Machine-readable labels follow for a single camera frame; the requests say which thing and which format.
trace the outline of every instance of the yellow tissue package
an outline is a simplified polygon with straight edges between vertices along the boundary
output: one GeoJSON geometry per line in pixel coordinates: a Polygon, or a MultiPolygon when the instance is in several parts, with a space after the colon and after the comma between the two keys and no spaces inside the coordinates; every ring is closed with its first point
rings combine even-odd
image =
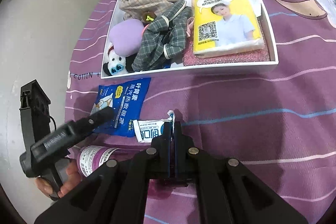
{"type": "Polygon", "coordinates": [[[264,48],[249,0],[193,0],[194,54],[208,58],[264,48]]]}

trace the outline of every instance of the white packet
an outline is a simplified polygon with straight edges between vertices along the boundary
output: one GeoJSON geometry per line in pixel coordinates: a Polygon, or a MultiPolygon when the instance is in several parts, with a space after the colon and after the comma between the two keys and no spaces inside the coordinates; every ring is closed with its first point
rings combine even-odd
{"type": "Polygon", "coordinates": [[[133,121],[135,136],[139,143],[151,143],[152,139],[162,135],[163,125],[165,122],[173,122],[173,132],[174,132],[174,122],[175,122],[175,113],[172,110],[169,110],[168,119],[162,120],[151,120],[151,121],[133,121]]]}

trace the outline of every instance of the black cable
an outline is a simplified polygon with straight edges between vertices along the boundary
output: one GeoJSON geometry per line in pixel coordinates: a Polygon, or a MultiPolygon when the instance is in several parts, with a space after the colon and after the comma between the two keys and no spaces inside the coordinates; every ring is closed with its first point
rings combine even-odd
{"type": "Polygon", "coordinates": [[[53,121],[53,123],[54,123],[54,127],[55,127],[55,130],[54,130],[54,131],[56,131],[56,122],[55,122],[55,120],[54,120],[53,117],[51,117],[50,115],[49,115],[49,117],[50,117],[50,119],[52,119],[52,121],[53,121]]]}

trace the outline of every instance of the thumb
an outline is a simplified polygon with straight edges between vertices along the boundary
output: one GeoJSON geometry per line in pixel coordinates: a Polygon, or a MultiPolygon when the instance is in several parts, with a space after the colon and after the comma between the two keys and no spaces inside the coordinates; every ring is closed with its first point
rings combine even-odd
{"type": "Polygon", "coordinates": [[[51,185],[46,180],[44,180],[42,178],[36,178],[35,179],[35,184],[36,184],[37,188],[43,194],[45,194],[47,197],[49,197],[49,195],[51,195],[53,193],[53,188],[51,187],[51,185]]]}

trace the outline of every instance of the purple bottle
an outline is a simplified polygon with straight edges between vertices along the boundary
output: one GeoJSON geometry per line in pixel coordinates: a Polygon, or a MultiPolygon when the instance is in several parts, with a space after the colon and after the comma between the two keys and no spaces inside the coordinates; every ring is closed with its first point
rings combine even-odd
{"type": "Polygon", "coordinates": [[[88,177],[107,160],[128,160],[140,151],[138,149],[109,148],[96,145],[83,147],[77,156],[78,171],[84,177],[88,177]]]}

